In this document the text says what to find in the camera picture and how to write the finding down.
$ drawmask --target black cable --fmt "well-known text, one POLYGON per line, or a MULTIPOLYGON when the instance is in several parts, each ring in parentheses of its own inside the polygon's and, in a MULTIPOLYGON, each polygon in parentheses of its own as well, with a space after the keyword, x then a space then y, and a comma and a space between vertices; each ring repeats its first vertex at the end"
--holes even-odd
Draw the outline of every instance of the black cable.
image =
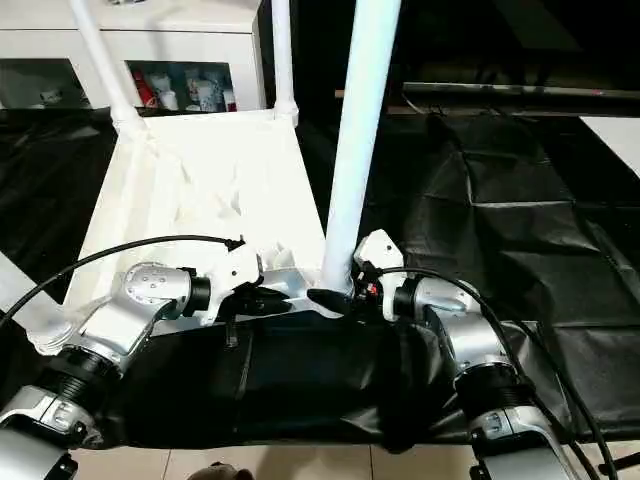
MULTIPOLYGON (((500 319, 498 318, 496 313, 493 311, 491 306, 487 303, 487 301, 469 285, 462 282, 461 280, 458 280, 457 278, 449 277, 448 275, 440 273, 436 270, 430 270, 428 268, 394 267, 394 268, 382 269, 380 272, 381 272, 380 276, 385 275, 387 273, 416 273, 416 274, 425 275, 428 277, 435 277, 435 278, 444 280, 445 282, 451 283, 452 285, 455 285, 456 287, 458 287, 459 289, 467 293, 471 298, 473 298, 476 302, 478 302, 480 306, 482 306, 483 310, 485 311, 487 321, 489 322, 489 324, 495 331, 496 336, 504 346, 505 353, 507 354, 507 357, 509 358, 509 360, 513 363, 514 368, 518 371, 518 374, 522 375, 525 379, 528 379, 524 371, 524 368, 522 367, 522 364, 518 359, 518 356, 515 354, 510 344, 507 342, 506 334, 504 332, 504 328, 502 326, 502 323, 500 322, 500 319)), ((567 390, 567 393, 569 394, 573 402, 578 407, 578 410, 580 410, 580 413, 584 416, 585 421, 587 422, 589 429, 591 430, 593 437, 596 440, 596 443, 598 444, 604 463, 607 466, 607 475, 611 480, 618 480, 618 473, 613 463, 613 458, 611 456, 611 451, 609 450, 607 442, 604 440, 602 432, 600 431, 600 427, 598 427, 598 424, 595 418, 593 417, 593 415, 589 411, 589 408, 587 407, 584 400, 582 399, 577 389, 573 385, 573 382, 564 374, 564 372, 556 364, 556 361, 553 359, 553 357, 549 353, 549 350, 547 350, 547 347, 542 343, 542 341, 537 337, 537 335, 535 335, 522 320, 514 319, 512 321, 518 328, 522 330, 522 332, 527 337, 531 339, 533 344, 540 350, 545 361, 548 363, 548 365, 551 367, 551 370, 553 370, 553 372, 558 377, 560 384, 567 390)), ((580 460, 581 463, 583 459, 586 459, 586 457, 584 456, 584 453, 578 457, 578 460, 580 460)), ((589 469, 587 469, 587 467, 585 466, 585 469, 587 469, 587 473, 589 473, 593 469, 593 465, 591 465, 590 462, 588 462, 588 464, 590 466, 589 469)))
POLYGON ((38 285, 33 287, 31 290, 29 290, 16 303, 14 303, 13 306, 9 310, 7 310, 7 313, 5 313, 4 316, 0 319, 0 329, 2 329, 2 327, 6 325, 7 322, 11 320, 11 318, 16 313, 18 313, 20 309, 24 307, 29 300, 31 300, 38 293, 43 291, 48 285, 64 277, 67 273, 73 272, 75 269, 86 265, 87 263, 95 262, 96 260, 99 260, 101 258, 107 257, 109 255, 113 255, 114 253, 123 252, 125 250, 131 250, 133 248, 138 248, 145 245, 174 242, 174 241, 184 241, 184 240, 222 243, 229 250, 233 250, 235 248, 238 248, 239 246, 244 245, 243 240, 229 240, 226 238, 210 237, 208 235, 167 235, 163 237, 152 237, 152 238, 145 238, 143 240, 135 240, 133 242, 123 243, 122 245, 117 245, 115 247, 107 248, 106 250, 102 250, 100 252, 84 257, 78 260, 77 262, 64 267, 55 275, 47 278, 44 282, 39 283, 38 285))
POLYGON ((600 476, 598 475, 598 472, 596 471, 595 466, 589 461, 589 459, 585 455, 585 453, 582 450, 582 448, 580 447, 580 445, 578 445, 578 442, 576 442, 575 439, 570 439, 569 440, 570 435, 567 432, 567 429, 555 417, 555 415, 549 409, 549 407, 547 407, 544 404, 544 402, 540 399, 540 397, 538 395, 534 395, 533 402, 535 403, 536 407, 538 407, 540 409, 542 414, 545 417, 547 417, 549 422, 551 422, 551 427, 556 431, 556 434, 562 434, 562 436, 567 439, 567 445, 569 446, 569 448, 571 449, 573 454, 576 456, 576 458, 580 462, 580 465, 582 465, 582 467, 587 472, 587 475, 589 476, 589 479, 590 480, 600 480, 600 476))
MULTIPOLYGON (((618 470, 625 470, 631 467, 637 467, 640 465, 640 452, 632 453, 630 455, 626 455, 624 457, 617 458, 614 461, 618 470)), ((598 465, 598 470, 603 474, 607 474, 607 466, 606 465, 598 465)))

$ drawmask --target glass cabinet door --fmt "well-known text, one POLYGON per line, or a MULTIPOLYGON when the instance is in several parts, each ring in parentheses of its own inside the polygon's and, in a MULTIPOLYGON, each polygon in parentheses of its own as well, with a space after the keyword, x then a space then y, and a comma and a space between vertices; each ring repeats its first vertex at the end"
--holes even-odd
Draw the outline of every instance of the glass cabinet door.
POLYGON ((3 108, 90 108, 67 58, 0 59, 3 108))
POLYGON ((126 63, 143 107, 203 113, 236 111, 227 63, 126 63))

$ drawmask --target white cylinder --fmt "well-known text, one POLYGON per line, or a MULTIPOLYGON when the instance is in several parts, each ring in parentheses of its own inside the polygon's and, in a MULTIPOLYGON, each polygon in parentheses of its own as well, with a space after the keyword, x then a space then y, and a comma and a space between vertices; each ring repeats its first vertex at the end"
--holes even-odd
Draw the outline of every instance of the white cylinder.
POLYGON ((351 293, 371 155, 391 62, 401 0, 358 0, 331 189, 322 286, 351 293))
POLYGON ((173 90, 160 92, 160 103, 167 110, 178 110, 178 98, 176 97, 176 92, 173 90))
MULTIPOLYGON (((0 309, 6 312, 35 286, 22 270, 0 253, 0 309)), ((13 319, 26 330, 31 343, 43 355, 58 353, 73 331, 62 307, 45 292, 33 297, 13 319)))
POLYGON ((91 54, 93 63, 100 74, 111 103, 111 118, 117 129, 144 129, 145 124, 138 112, 127 100, 122 84, 116 74, 113 61, 100 34, 100 30, 89 10, 86 0, 69 0, 71 10, 78 24, 78 30, 91 54))
POLYGON ((293 59, 291 55, 291 18, 289 0, 272 0, 273 59, 276 76, 277 115, 289 116, 298 125, 298 105, 293 93, 293 59))

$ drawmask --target white shelf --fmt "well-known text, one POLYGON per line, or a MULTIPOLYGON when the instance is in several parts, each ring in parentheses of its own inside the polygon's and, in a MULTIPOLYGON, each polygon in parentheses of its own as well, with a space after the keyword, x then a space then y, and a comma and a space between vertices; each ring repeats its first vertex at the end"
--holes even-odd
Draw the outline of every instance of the white shelf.
POLYGON ((613 152, 640 177, 640 118, 581 117, 613 152))
MULTIPOLYGON (((104 30, 252 33, 261 0, 89 0, 104 30)), ((75 30, 67 0, 2 0, 0 30, 75 30)))

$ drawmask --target black cloth backdrop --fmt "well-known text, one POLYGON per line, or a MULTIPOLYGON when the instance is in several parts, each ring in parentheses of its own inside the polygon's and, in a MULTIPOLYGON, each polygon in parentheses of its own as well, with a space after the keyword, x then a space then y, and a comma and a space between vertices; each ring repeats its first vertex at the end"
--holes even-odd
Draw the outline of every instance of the black cloth backdrop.
MULTIPOLYGON (((0 248, 38 281, 77 257, 115 136, 101 112, 3 115, 0 248)), ((324 222, 337 123, 303 119, 298 136, 324 222)), ((578 119, 383 119, 360 233, 384 228, 407 264, 474 284, 580 439, 590 437, 583 420, 510 318, 542 335, 608 438, 637 438, 639 184, 578 119)), ((466 440, 422 325, 295 314, 238 329, 234 350, 220 327, 151 340, 106 399, 102 447, 298 441, 400 451, 466 440)), ((15 325, 0 335, 0 357, 6 401, 42 360, 15 325)))

